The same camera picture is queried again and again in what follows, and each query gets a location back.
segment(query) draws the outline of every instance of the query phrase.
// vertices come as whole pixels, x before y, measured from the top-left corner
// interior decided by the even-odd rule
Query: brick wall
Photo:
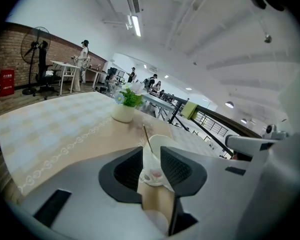
[[[5,24],[5,28],[0,35],[0,71],[2,69],[14,69],[14,86],[23,86],[28,84],[30,64],[26,63],[21,56],[21,44],[24,37],[31,30],[30,27],[9,23]],[[46,63],[49,64],[50,60],[73,63],[71,56],[80,55],[82,50],[81,46],[75,45],[62,38],[50,35],[50,47],[46,55]],[[103,68],[106,60],[93,54],[89,51],[88,54],[91,58],[91,65],[96,66],[101,64]],[[31,83],[36,83],[35,76],[38,73],[38,62],[32,65],[31,70]],[[94,73],[87,70],[86,81],[93,81]]]

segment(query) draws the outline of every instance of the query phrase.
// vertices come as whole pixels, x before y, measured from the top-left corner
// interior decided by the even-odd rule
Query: table
[[[111,117],[115,101],[85,92],[31,104],[0,116],[0,146],[6,166],[22,195],[75,162],[144,146],[164,135],[182,149],[216,157],[204,140],[135,110],[131,123]]]
[[[152,102],[152,103],[158,105],[159,107],[161,107],[160,110],[159,110],[159,113],[158,113],[158,115],[157,115],[156,118],[159,118],[159,117],[160,117],[160,115],[161,115],[161,113],[162,113],[162,111],[163,111],[164,109],[169,110],[168,115],[167,115],[167,116],[165,117],[165,119],[164,119],[165,122],[168,121],[168,119],[171,117],[172,113],[173,113],[174,110],[175,110],[175,108],[172,107],[172,105],[171,105],[170,103],[168,103],[168,102],[166,102],[166,101],[164,101],[164,100],[162,100],[162,99],[159,99],[158,97],[155,97],[155,96],[153,96],[153,95],[151,95],[151,94],[143,95],[143,98],[144,98],[146,101]]]
[[[67,63],[63,63],[61,61],[55,61],[55,60],[50,60],[52,63],[56,64],[56,65],[59,65],[61,67],[63,67],[61,69],[61,84],[60,84],[60,81],[59,81],[59,86],[60,86],[60,95],[62,95],[62,84],[64,82],[64,76],[67,76],[67,77],[71,77],[72,78],[72,81],[71,81],[71,87],[70,87],[70,93],[72,93],[72,86],[74,85],[74,79],[75,79],[75,74],[76,74],[76,70],[79,69],[80,70],[80,67],[78,66],[75,66],[75,65],[72,65],[72,64],[67,64]],[[65,74],[67,72],[67,67],[69,68],[74,68],[74,72],[70,72],[71,74],[70,75],[67,75]]]
[[[97,78],[98,78],[98,75],[99,75],[99,74],[101,74],[101,75],[107,75],[107,76],[109,75],[109,74],[106,73],[106,72],[98,71],[97,69],[94,69],[94,68],[86,67],[86,68],[85,68],[85,71],[87,71],[87,70],[90,70],[90,71],[92,71],[92,72],[95,73],[94,80],[93,80],[93,85],[92,85],[92,89],[95,88],[96,81],[97,81]]]

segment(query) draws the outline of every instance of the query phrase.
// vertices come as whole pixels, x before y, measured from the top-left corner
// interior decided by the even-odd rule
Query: potted plant
[[[116,105],[112,110],[112,118],[123,123],[129,123],[134,118],[135,107],[143,104],[142,95],[147,92],[143,90],[141,83],[126,83],[123,90],[114,95]]]

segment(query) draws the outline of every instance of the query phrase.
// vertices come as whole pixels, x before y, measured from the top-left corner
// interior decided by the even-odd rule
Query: black chair
[[[59,96],[59,91],[55,90],[51,84],[54,81],[58,81],[61,79],[60,76],[56,75],[56,71],[53,71],[53,75],[46,76],[46,72],[48,70],[48,67],[51,67],[51,64],[46,64],[46,56],[47,56],[47,50],[46,46],[43,43],[42,47],[39,48],[39,72],[35,75],[36,82],[40,85],[40,89],[37,90],[37,93],[44,93],[44,99],[47,100],[47,92],[53,92],[57,93],[57,96]]]

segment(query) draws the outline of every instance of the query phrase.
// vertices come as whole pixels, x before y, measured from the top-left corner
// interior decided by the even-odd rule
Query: green leaves
[[[133,91],[129,88],[125,89],[125,91],[120,91],[120,93],[124,97],[123,105],[127,107],[135,107],[141,105],[143,102],[141,101],[142,95],[137,96]]]

